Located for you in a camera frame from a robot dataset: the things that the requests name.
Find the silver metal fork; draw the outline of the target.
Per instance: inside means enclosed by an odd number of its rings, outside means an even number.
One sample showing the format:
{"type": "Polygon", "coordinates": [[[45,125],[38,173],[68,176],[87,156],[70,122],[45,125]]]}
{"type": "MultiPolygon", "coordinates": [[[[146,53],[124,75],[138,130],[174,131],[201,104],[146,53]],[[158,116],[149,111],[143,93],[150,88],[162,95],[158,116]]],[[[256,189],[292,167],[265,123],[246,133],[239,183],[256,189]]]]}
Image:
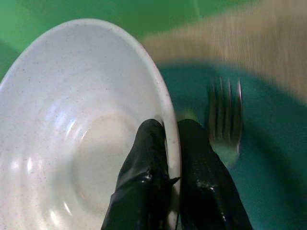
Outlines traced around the silver metal fork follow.
{"type": "Polygon", "coordinates": [[[241,84],[218,78],[209,94],[209,142],[226,168],[233,168],[239,158],[242,133],[241,84]]]}

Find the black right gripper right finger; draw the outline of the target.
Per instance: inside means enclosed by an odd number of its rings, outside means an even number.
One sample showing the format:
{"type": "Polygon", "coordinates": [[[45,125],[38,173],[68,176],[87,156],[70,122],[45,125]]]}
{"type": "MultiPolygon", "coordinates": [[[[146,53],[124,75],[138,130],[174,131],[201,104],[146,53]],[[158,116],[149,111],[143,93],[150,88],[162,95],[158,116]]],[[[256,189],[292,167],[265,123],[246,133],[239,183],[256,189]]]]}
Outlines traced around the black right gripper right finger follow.
{"type": "Polygon", "coordinates": [[[198,122],[178,122],[183,230],[253,230],[234,181],[198,122]]]}

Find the green placemat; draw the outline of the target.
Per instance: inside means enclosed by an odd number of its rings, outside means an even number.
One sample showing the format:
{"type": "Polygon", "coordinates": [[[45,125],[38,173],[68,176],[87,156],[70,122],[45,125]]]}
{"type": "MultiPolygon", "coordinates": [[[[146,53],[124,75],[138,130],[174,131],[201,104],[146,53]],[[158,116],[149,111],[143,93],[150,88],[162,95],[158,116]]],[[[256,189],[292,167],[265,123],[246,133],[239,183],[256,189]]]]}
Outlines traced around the green placemat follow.
{"type": "Polygon", "coordinates": [[[0,0],[0,81],[42,33],[63,22],[95,18],[138,40],[260,0],[0,0]]]}

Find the teal round plate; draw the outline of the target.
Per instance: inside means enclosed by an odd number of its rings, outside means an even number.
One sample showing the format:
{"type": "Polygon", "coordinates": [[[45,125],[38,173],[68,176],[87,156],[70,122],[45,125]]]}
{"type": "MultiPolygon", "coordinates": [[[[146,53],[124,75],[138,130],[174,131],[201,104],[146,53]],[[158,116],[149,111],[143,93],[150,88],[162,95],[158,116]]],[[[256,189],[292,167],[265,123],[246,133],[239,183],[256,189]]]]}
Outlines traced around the teal round plate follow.
{"type": "Polygon", "coordinates": [[[230,174],[254,230],[307,230],[307,106],[259,75],[215,63],[159,64],[175,110],[202,125],[209,89],[241,84],[243,133],[230,174]]]}

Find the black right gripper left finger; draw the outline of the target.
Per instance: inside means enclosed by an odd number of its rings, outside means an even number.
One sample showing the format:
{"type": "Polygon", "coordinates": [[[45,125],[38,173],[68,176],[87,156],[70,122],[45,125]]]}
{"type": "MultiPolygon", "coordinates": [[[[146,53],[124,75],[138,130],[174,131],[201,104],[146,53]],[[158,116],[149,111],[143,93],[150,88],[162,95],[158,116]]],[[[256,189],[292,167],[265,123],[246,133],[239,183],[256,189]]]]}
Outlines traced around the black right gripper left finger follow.
{"type": "Polygon", "coordinates": [[[117,178],[101,230],[165,230],[173,185],[165,129],[155,119],[141,123],[117,178]]]}

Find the white speckled ceramic bowl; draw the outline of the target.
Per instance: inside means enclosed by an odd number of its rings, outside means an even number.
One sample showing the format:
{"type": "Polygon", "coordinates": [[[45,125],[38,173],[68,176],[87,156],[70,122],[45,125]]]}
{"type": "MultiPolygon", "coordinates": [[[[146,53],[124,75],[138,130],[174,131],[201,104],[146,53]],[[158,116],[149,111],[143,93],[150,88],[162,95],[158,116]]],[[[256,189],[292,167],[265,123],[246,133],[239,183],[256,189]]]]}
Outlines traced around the white speckled ceramic bowl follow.
{"type": "Polygon", "coordinates": [[[140,124],[166,132],[181,174],[170,94],[144,47],[97,19],[37,38],[0,84],[0,230],[100,230],[140,124]]]}

